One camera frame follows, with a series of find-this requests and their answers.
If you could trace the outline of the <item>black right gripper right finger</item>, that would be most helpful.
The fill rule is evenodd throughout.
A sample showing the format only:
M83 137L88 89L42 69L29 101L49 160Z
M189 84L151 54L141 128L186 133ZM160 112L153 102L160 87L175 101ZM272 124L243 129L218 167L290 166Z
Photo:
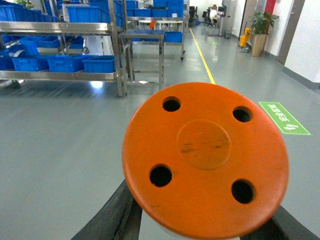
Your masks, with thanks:
M241 237L242 240L318 240L281 205L264 225Z

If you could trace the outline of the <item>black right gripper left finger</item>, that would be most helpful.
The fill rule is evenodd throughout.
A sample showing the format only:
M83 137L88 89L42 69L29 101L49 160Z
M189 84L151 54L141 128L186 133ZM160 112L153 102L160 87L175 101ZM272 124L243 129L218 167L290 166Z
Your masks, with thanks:
M73 240L137 240L143 210L124 180Z

